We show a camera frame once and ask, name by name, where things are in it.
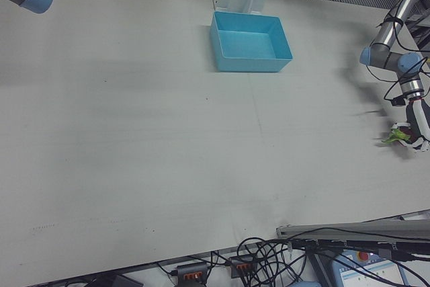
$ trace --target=cable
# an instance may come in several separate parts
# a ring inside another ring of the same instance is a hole
[[[339,259],[336,259],[335,257],[331,257],[331,256],[329,256],[329,255],[326,255],[326,254],[324,254],[324,253],[319,253],[319,252],[315,252],[315,251],[310,251],[311,253],[314,253],[314,254],[316,254],[316,255],[321,255],[321,256],[323,256],[323,257],[326,257],[326,258],[329,258],[329,259],[332,259],[333,261],[336,261],[337,263],[340,263],[341,265],[344,265],[345,267],[347,267],[347,268],[349,268],[349,269],[351,269],[351,270],[353,270],[353,271],[355,271],[355,272],[358,272],[358,273],[360,273],[361,275],[363,275],[363,276],[366,276],[366,277],[368,277],[368,278],[371,278],[371,279],[373,279],[373,280],[376,280],[376,281],[379,281],[379,282],[383,282],[383,283],[385,283],[385,284],[388,284],[388,285],[391,285],[391,286],[395,286],[395,287],[416,287],[416,286],[410,286],[410,285],[404,285],[404,284],[397,284],[397,283],[395,283],[395,282],[391,282],[390,280],[387,280],[387,279],[385,279],[385,278],[382,278],[382,277],[375,277],[375,276],[373,276],[373,275],[375,275],[374,273],[373,273],[373,275],[369,275],[368,273],[367,273],[367,269],[365,269],[362,265],[359,265],[358,267],[359,268],[361,268],[363,271],[360,271],[360,270],[358,270],[357,268],[354,268],[354,267],[352,267],[352,266],[350,266],[349,264],[347,264],[347,263],[345,263],[345,262],[343,262],[343,261],[340,261]]]
[[[401,3],[402,3],[403,1],[404,1],[404,0],[399,0],[399,1],[396,3],[396,5],[395,5],[395,6],[397,6],[397,8],[396,8],[396,13],[394,14],[394,17],[397,17],[397,15],[398,15],[398,10],[399,10],[400,5],[401,5]],[[430,50],[414,50],[414,49],[412,49],[412,48],[407,48],[406,46],[403,46],[403,45],[402,45],[402,43],[400,42],[400,40],[398,39],[398,34],[397,34],[397,29],[396,29],[396,22],[395,22],[394,20],[393,20],[393,22],[392,22],[392,27],[393,27],[393,30],[394,30],[394,36],[395,36],[395,38],[396,38],[397,44],[398,44],[401,48],[403,48],[404,50],[408,50],[408,51],[410,51],[410,52],[430,53]]]
[[[392,263],[395,263],[396,265],[398,265],[399,267],[405,269],[406,271],[410,272],[412,275],[414,275],[415,277],[417,277],[418,279],[420,279],[420,281],[426,285],[426,287],[430,287],[430,284],[426,281],[426,279],[424,279],[423,277],[421,277],[420,275],[418,275],[416,272],[414,272],[412,269],[406,267],[405,265],[403,265],[402,263],[395,261],[395,260],[390,260]]]
[[[368,66],[368,65],[366,65],[365,67],[366,67],[366,69],[369,71],[369,73],[370,73],[370,74],[372,74],[372,76],[373,76],[375,79],[379,80],[379,81],[382,81],[382,82],[388,82],[388,83],[396,83],[396,82],[397,82],[397,81],[391,81],[391,80],[384,80],[384,79],[381,79],[381,78],[377,77],[376,75],[374,75],[374,74],[372,73],[372,71],[369,69],[369,66]]]
[[[170,282],[175,286],[176,284],[174,283],[174,281],[171,278],[171,276],[173,276],[173,274],[171,272],[168,272],[166,269],[164,269],[158,262],[156,262],[155,264],[167,275]]]
[[[390,88],[387,90],[387,92],[384,95],[384,100],[386,101],[392,101],[393,99],[387,99],[387,95],[391,92],[392,88],[397,84],[400,83],[400,81],[402,81],[402,79],[412,79],[413,77],[415,77],[416,75],[418,75],[421,72],[421,69],[423,67],[423,65],[425,64],[425,62],[427,61],[428,57],[423,57],[419,62],[415,63],[411,68],[409,68],[409,70],[407,70],[406,72],[404,72],[396,82],[394,82]],[[414,73],[413,75],[411,75],[410,77],[406,76],[407,74],[409,74],[409,72],[411,72],[418,64],[421,64],[421,66],[418,69],[418,72]]]
[[[312,229],[312,230],[303,231],[301,233],[297,233],[297,234],[292,235],[291,237],[288,237],[286,239],[273,239],[273,240],[269,240],[269,241],[275,242],[275,243],[286,244],[286,243],[290,242],[292,239],[294,239],[296,237],[299,237],[300,235],[304,235],[306,233],[317,232],[317,231],[321,231],[321,230],[333,230],[333,231],[340,231],[340,232],[346,232],[346,233],[356,233],[358,235],[373,235],[375,237],[383,237],[383,238],[398,239],[398,240],[407,240],[407,241],[409,240],[409,241],[430,242],[430,239],[427,239],[427,238],[399,237],[399,236],[396,236],[396,235],[383,235],[381,233],[360,232],[360,231],[347,230],[347,229],[339,229],[339,228],[333,228],[333,227],[316,228],[316,229]]]

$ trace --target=white table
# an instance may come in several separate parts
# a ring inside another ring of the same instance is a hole
[[[358,63],[386,11],[266,0],[294,55],[277,74],[217,72],[212,12],[0,0],[2,287],[429,207],[429,155],[380,144],[404,109]]]

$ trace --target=blue plastic bin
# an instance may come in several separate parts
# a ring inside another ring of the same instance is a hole
[[[210,37],[220,71],[279,72],[293,59],[278,17],[215,11]]]

